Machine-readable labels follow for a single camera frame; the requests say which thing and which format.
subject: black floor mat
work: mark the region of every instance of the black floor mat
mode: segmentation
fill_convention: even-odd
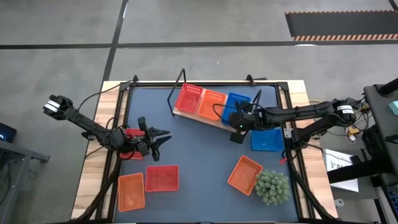
[[[396,11],[286,12],[293,40],[398,39]]]

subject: artificial plant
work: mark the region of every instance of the artificial plant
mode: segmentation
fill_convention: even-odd
[[[289,178],[283,173],[277,174],[275,171],[262,171],[257,176],[256,191],[257,195],[267,205],[280,204],[287,201],[290,196]]]

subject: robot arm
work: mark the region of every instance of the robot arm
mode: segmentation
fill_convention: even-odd
[[[298,121],[302,119],[321,118],[305,128],[294,128],[291,132],[292,149],[302,147],[308,142],[311,136],[316,134],[325,134],[326,130],[334,126],[347,127],[356,121],[356,116],[351,106],[351,98],[347,100],[325,101],[317,105],[298,106],[291,109],[262,108],[254,109],[252,112],[245,110],[250,104],[239,107],[237,112],[229,115],[229,123],[237,131],[231,136],[231,140],[242,143],[245,135],[240,132],[250,130],[262,131],[282,126],[289,121]]]
[[[159,130],[156,128],[148,128],[145,117],[138,118],[138,124],[141,131],[145,132],[143,136],[126,136],[122,129],[107,130],[93,120],[81,114],[73,107],[70,99],[64,96],[51,95],[50,100],[43,107],[44,113],[56,120],[68,120],[73,124],[83,128],[86,132],[81,135],[87,139],[89,136],[95,136],[98,142],[109,150],[119,151],[121,153],[139,151],[142,156],[149,154],[152,150],[152,157],[155,161],[159,160],[159,146],[169,140],[171,136],[158,138],[157,136],[165,135],[170,131]]]

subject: paper sheet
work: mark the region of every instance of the paper sheet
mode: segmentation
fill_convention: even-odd
[[[333,150],[330,150],[330,149],[325,149],[324,152],[326,154],[323,155],[323,158],[324,158],[325,163],[326,163],[326,170],[327,171],[331,171],[331,170],[335,170],[335,169],[338,169],[338,168],[341,168],[341,167],[352,165],[350,163],[351,162],[350,157],[352,155],[341,153],[341,152],[336,152],[336,151],[333,151]],[[330,186],[337,187],[337,188],[340,188],[340,189],[350,190],[350,191],[353,191],[353,192],[359,192],[358,180],[357,179],[347,180],[347,181],[342,181],[342,182],[330,184]]]

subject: red basket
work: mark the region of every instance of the red basket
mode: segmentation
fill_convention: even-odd
[[[142,173],[119,177],[119,211],[125,212],[145,207],[144,176]]]
[[[141,131],[138,128],[127,128],[124,133],[126,133],[127,135],[131,135],[132,137],[145,135],[145,132]],[[119,157],[122,159],[128,159],[131,157],[131,154],[132,152],[120,153]],[[136,151],[130,159],[143,159],[143,156],[140,152]]]
[[[148,166],[145,177],[145,191],[161,192],[179,189],[178,166]]]
[[[202,87],[184,83],[175,102],[175,107],[180,111],[194,114],[202,91]]]
[[[227,95],[218,93],[216,91],[206,90],[203,95],[203,99],[200,103],[198,114],[207,119],[218,121],[220,117],[214,112],[213,105],[214,104],[225,104],[225,99]],[[221,116],[223,114],[224,107],[223,106],[215,106],[214,109]]]
[[[246,156],[241,156],[232,174],[228,178],[228,183],[245,195],[250,195],[256,183],[256,175],[262,171],[262,166]]]

